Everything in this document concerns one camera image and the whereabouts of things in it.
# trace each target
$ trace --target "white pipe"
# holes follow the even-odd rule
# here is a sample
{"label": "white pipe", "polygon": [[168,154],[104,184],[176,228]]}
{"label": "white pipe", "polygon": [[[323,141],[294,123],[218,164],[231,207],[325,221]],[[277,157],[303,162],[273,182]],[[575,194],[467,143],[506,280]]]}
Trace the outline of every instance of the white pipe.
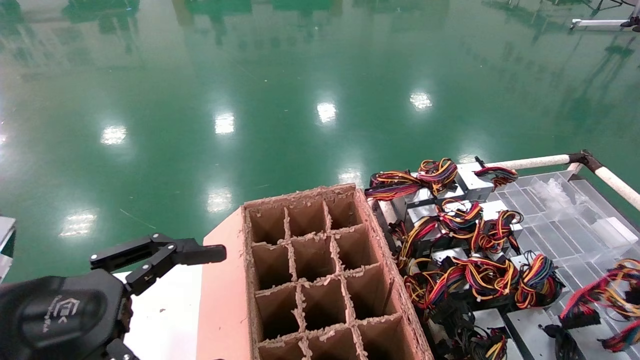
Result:
{"label": "white pipe", "polygon": [[629,201],[631,205],[640,210],[640,194],[633,190],[631,186],[627,185],[608,168],[601,167],[594,173],[602,179],[602,181],[607,183],[607,185],[611,186],[613,190],[616,190],[626,201]]}
{"label": "white pipe", "polygon": [[543,156],[542,158],[531,158],[513,161],[503,161],[501,163],[486,164],[488,167],[505,167],[511,170],[521,168],[547,167],[551,165],[569,164],[569,155]]}

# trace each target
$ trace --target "metal frame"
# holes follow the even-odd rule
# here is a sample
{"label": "metal frame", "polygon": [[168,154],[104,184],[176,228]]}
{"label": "metal frame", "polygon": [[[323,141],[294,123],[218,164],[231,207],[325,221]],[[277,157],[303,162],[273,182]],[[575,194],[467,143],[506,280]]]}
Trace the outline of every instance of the metal frame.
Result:
{"label": "metal frame", "polygon": [[623,199],[640,211],[640,194],[616,176],[616,174],[611,172],[611,170],[602,165],[602,163],[593,157],[593,154],[588,150],[582,150],[575,154],[544,156],[542,158],[487,164],[487,166],[506,167],[513,170],[547,167],[552,165],[569,165],[568,170],[573,171],[574,174],[577,174],[583,167],[588,168],[592,173],[604,181],[605,184],[609,185],[616,193],[618,193],[618,195],[622,196]]}
{"label": "metal frame", "polygon": [[634,31],[640,31],[640,27],[638,23],[634,23],[634,19],[637,22],[638,13],[640,11],[640,0],[636,3],[634,7],[634,11],[631,12],[629,19],[624,20],[582,20],[582,19],[573,19],[571,21],[571,28],[575,29],[576,26],[622,26],[624,23],[627,23],[628,26],[624,26],[624,28],[630,28],[635,26]]}

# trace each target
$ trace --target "black wire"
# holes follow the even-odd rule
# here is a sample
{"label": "black wire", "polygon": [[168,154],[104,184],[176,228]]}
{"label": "black wire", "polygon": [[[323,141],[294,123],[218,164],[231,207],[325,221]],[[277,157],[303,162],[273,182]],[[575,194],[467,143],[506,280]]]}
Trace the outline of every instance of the black wire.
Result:
{"label": "black wire", "polygon": [[560,328],[556,334],[556,360],[584,360],[584,356],[573,336]]}

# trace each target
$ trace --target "cable connector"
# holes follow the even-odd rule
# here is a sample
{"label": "cable connector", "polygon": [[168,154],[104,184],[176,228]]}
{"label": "cable connector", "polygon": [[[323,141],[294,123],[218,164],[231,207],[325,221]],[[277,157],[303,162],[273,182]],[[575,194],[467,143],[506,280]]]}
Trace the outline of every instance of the cable connector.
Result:
{"label": "cable connector", "polygon": [[634,286],[630,290],[625,291],[625,300],[629,304],[640,305],[640,288]]}
{"label": "cable connector", "polygon": [[565,330],[578,329],[579,327],[599,325],[600,314],[598,313],[598,311],[593,311],[593,313],[591,314],[568,314],[564,318],[558,316],[558,320],[560,320],[560,324]]}
{"label": "cable connector", "polygon": [[480,160],[480,157],[478,155],[474,157],[474,160],[476,161],[476,163],[480,164],[482,168],[486,168],[486,164],[484,163],[484,161]]}
{"label": "cable connector", "polygon": [[453,314],[458,307],[453,301],[443,301],[439,303],[431,312],[429,318],[434,323],[441,323],[445,318]]}
{"label": "cable connector", "polygon": [[552,338],[552,339],[555,339],[556,336],[562,330],[562,327],[560,327],[560,325],[554,325],[554,324],[546,325],[544,327],[542,325],[538,324],[538,328],[541,329],[542,331],[544,331],[545,334],[547,334],[547,336],[549,338]]}

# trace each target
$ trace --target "cardboard box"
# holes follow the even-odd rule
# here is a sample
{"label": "cardboard box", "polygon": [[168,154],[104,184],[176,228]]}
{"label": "cardboard box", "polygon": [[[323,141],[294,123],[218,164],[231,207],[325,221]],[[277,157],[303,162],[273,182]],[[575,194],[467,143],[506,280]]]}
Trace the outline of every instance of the cardboard box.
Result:
{"label": "cardboard box", "polygon": [[[211,307],[228,306],[237,313],[243,302],[220,299],[230,297],[224,291],[238,294],[237,286],[219,287],[239,276],[205,265],[198,359],[365,360],[367,352],[398,360],[433,359],[361,190],[338,185],[257,200],[233,216],[205,244],[220,242],[214,233],[234,231],[236,241],[242,241],[242,249],[228,246],[227,261],[235,254],[243,259],[244,325],[233,323],[239,318],[233,314],[224,326],[207,320],[220,313]],[[222,329],[227,323],[226,332],[239,336],[246,331],[246,339],[227,335]],[[249,349],[220,349],[242,346]]]}

